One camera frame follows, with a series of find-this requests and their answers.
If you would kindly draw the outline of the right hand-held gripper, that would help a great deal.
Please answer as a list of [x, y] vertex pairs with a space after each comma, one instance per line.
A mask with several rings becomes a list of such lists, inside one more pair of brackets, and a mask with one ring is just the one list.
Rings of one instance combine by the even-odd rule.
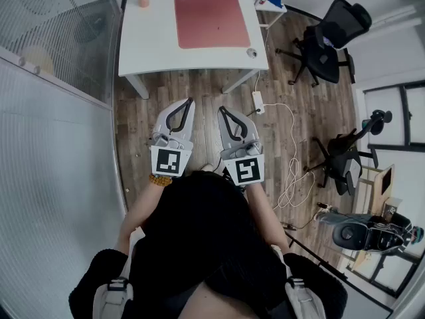
[[220, 157], [237, 186], [264, 181], [264, 154], [254, 122], [243, 113], [221, 106], [218, 123], [223, 151]]

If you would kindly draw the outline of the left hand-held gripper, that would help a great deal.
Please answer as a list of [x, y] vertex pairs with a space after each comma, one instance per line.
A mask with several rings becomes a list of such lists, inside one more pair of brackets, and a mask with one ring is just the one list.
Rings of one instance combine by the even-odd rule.
[[[180, 124], [172, 125], [172, 120], [180, 113]], [[195, 102], [192, 98], [174, 102], [159, 113], [150, 145], [151, 170], [154, 175], [183, 175], [193, 150], [193, 143], [189, 140], [194, 116]]]

